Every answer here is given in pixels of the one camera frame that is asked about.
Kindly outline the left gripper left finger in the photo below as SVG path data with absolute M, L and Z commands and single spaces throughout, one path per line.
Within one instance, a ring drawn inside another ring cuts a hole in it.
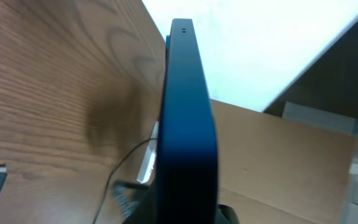
M 117 180 L 113 184 L 112 195 L 121 209 L 123 224 L 156 223 L 156 187 Z

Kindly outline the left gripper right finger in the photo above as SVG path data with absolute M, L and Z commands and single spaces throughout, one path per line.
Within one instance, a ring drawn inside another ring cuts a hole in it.
M 218 205 L 218 223 L 221 224 L 239 224 L 239 219 L 230 206 L 219 204 Z

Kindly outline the blue Samsung Galaxy smartphone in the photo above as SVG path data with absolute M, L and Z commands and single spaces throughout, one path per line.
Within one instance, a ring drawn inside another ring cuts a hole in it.
M 172 21 L 156 161 L 157 223 L 213 223 L 218 144 L 191 19 Z

